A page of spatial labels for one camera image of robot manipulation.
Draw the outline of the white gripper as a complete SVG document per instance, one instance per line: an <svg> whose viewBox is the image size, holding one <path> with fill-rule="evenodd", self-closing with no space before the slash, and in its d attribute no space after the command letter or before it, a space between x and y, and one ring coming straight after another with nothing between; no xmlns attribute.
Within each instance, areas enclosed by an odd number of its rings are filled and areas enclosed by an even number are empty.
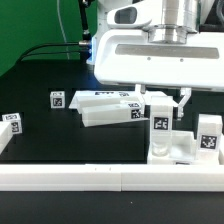
<svg viewBox="0 0 224 224"><path fill-rule="evenodd" d="M94 74L103 84L136 84L142 118L146 86L182 87L175 106L181 120L192 89L224 90L224 33L190 34L185 44L164 44L150 43L141 30L113 29L100 40Z"/></svg>

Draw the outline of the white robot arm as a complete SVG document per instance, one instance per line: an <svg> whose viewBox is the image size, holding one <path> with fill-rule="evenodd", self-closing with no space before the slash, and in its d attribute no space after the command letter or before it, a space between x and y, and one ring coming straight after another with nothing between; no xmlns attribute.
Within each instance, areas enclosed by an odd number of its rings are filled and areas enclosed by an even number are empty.
<svg viewBox="0 0 224 224"><path fill-rule="evenodd" d="M102 84L224 91L224 0L98 0L92 39Z"/></svg>

